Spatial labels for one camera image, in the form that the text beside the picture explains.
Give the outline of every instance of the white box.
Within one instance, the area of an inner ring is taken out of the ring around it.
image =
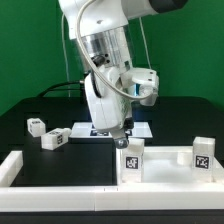
[[[196,137],[193,142],[193,177],[198,181],[213,181],[215,139]]]
[[[56,128],[41,136],[41,147],[43,149],[54,150],[67,143],[70,134],[71,129],[69,128]]]
[[[128,147],[121,150],[122,182],[142,182],[144,142],[144,139],[130,138]]]
[[[27,128],[33,137],[40,137],[46,133],[46,125],[39,118],[28,119]]]

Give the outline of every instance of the white cube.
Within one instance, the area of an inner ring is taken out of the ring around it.
[[[68,137],[71,135],[69,128],[56,128],[41,136],[41,146],[43,149],[54,150],[59,146],[68,142]]]
[[[40,137],[46,133],[46,125],[39,118],[28,119],[27,128],[33,137]]]
[[[193,177],[198,181],[212,182],[215,139],[196,137],[193,142]]]
[[[143,181],[144,139],[130,138],[126,149],[121,150],[121,180],[122,182]]]

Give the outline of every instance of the green wall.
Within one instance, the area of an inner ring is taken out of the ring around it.
[[[143,18],[161,96],[204,97],[224,109],[223,10],[223,0],[189,0],[182,10]],[[137,20],[132,21],[131,29],[140,46]],[[143,59],[141,52],[142,46],[136,48]]]
[[[205,97],[224,109],[223,10],[223,0],[189,0],[182,10],[143,18],[161,96]],[[0,1],[0,114],[66,81],[60,23],[57,0]],[[134,64],[147,67],[138,20],[130,21],[130,30]],[[71,79],[79,79],[74,47],[65,38]]]

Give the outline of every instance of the black table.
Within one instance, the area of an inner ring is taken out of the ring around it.
[[[80,98],[29,98],[0,117],[0,163],[22,150],[24,166],[12,186],[116,185],[112,139],[70,139],[54,151],[41,149],[40,138],[27,131],[27,119],[40,118],[47,131],[90,122]],[[189,146],[195,136],[216,138],[215,156],[224,160],[224,112],[197,97],[160,97],[152,108],[133,104],[135,121],[147,121],[153,138],[147,146]],[[224,211],[108,211],[1,213],[1,223],[223,223]]]

